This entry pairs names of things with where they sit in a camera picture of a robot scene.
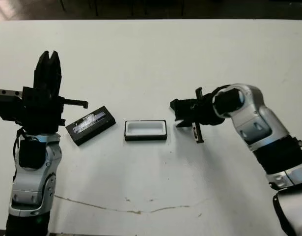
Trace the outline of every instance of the robotic arm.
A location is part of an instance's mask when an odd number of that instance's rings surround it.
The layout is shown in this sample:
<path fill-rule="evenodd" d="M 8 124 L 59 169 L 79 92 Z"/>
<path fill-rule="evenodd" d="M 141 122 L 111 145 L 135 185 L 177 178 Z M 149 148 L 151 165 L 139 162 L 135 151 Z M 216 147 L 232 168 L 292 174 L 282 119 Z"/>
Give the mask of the robotic arm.
<path fill-rule="evenodd" d="M 302 236 L 302 141 L 290 136 L 276 115 L 265 106 L 261 91 L 250 85 L 234 84 L 217 88 L 197 99 L 170 103 L 177 127 L 192 126 L 197 143 L 203 142 L 199 124 L 218 125 L 231 118 L 266 171 L 269 185 L 277 194 L 273 205 L 282 229 L 288 236 Z"/>
<path fill-rule="evenodd" d="M 0 89 L 0 117 L 22 128 L 13 147 L 13 177 L 6 236 L 46 236 L 53 204 L 56 170 L 61 161 L 58 126 L 64 104 L 87 108 L 86 101 L 59 96 L 61 68 L 57 52 L 44 52 L 34 72 L 33 88 Z"/>

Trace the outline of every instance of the black box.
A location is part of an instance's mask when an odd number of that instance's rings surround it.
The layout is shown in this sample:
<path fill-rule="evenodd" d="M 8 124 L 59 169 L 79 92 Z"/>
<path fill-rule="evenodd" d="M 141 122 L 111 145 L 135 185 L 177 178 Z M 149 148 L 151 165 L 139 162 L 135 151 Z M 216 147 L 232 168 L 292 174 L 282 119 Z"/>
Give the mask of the black box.
<path fill-rule="evenodd" d="M 79 146 L 114 124 L 116 124 L 115 118 L 104 106 L 66 126 L 66 129 Z"/>

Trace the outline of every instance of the silver robot arm segment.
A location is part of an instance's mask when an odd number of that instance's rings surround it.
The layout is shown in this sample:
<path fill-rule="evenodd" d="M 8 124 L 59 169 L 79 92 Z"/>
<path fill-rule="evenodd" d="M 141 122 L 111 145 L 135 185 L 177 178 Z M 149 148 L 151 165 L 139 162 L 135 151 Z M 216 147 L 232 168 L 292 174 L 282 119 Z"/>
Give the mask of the silver robot arm segment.
<path fill-rule="evenodd" d="M 237 133 L 266 171 L 282 229 L 289 236 L 302 236 L 302 141 L 265 106 L 261 91 L 250 85 L 233 84 L 213 98 L 220 118 L 231 118 Z"/>

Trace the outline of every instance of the white table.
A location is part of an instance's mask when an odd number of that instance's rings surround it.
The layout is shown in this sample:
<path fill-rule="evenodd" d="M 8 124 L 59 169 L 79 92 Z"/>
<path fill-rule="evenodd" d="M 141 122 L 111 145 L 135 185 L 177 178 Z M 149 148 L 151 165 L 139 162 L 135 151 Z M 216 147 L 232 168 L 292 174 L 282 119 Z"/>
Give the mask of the white table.
<path fill-rule="evenodd" d="M 50 230 L 98 235 L 283 236 L 271 190 L 230 120 L 205 143 L 175 128 L 168 108 L 202 86 L 261 88 L 302 139 L 302 21 L 25 21 L 0 24 L 0 88 L 33 85 L 44 50 L 61 60 L 66 124 L 105 105 L 117 125 L 77 147 L 59 129 Z M 127 143 L 125 120 L 166 119 L 166 142 Z M 18 126 L 0 119 L 0 229 L 7 218 Z"/>

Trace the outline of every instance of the brown stain line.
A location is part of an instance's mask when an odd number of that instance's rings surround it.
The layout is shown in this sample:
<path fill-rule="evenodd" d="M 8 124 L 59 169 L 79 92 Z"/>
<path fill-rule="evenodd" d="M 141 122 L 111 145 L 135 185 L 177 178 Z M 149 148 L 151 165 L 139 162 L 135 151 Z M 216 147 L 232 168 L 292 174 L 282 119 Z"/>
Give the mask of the brown stain line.
<path fill-rule="evenodd" d="M 113 209 L 113 208 L 106 208 L 106 207 L 97 206 L 97 205 L 93 205 L 93 204 L 89 204 L 89 203 L 83 203 L 83 202 L 71 200 L 69 198 L 64 198 L 64 197 L 61 197 L 61 196 L 58 196 L 58 195 L 55 195 L 55 197 L 59 198 L 59 199 L 66 200 L 66 201 L 69 201 L 69 202 L 79 203 L 79 204 L 82 204 L 82 205 L 86 205 L 86 206 L 89 206 L 89 207 L 95 207 L 95 208 L 102 209 L 102 210 L 110 210 L 110 211 L 117 211 L 117 212 L 124 212 L 124 213 L 133 213 L 133 214 L 137 214 L 137 215 L 141 215 L 142 213 L 154 213 L 154 212 L 157 212 L 157 211 L 168 210 L 168 209 L 195 207 L 195 206 L 197 206 L 197 205 L 205 202 L 206 200 L 209 200 L 209 198 L 204 199 L 204 200 L 202 200 L 202 201 L 200 201 L 197 204 L 192 205 L 192 206 L 189 206 L 189 205 L 184 205 L 184 206 L 183 205 L 181 205 L 181 206 L 168 206 L 168 207 L 163 207 L 163 208 L 152 210 L 152 211 L 141 211 L 141 210 L 135 211 L 135 210 L 118 210 L 118 209 Z"/>
<path fill-rule="evenodd" d="M 163 208 L 160 208 L 160 209 L 148 211 L 148 213 L 154 213 L 154 212 L 160 211 L 160 210 L 176 209 L 176 208 L 183 208 L 183 207 L 191 207 L 191 206 L 188 206 L 188 205 L 185 205 L 185 206 L 168 206 L 168 207 L 163 207 Z"/>

